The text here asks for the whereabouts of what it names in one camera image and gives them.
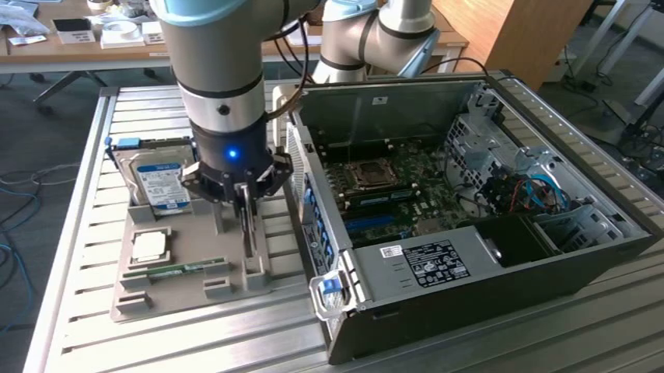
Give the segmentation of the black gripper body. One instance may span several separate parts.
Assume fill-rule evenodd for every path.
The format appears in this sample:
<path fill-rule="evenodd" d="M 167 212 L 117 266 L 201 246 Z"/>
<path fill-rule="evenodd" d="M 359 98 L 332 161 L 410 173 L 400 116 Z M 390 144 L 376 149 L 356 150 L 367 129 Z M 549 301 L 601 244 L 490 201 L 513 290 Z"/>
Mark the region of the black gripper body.
<path fill-rule="evenodd" d="M 258 177 L 272 163 L 267 150 L 267 121 L 256 120 L 232 132 L 208 131 L 189 122 L 196 143 L 199 171 L 207 179 L 212 200 L 231 202 L 235 184 L 245 182 L 245 172 Z"/>

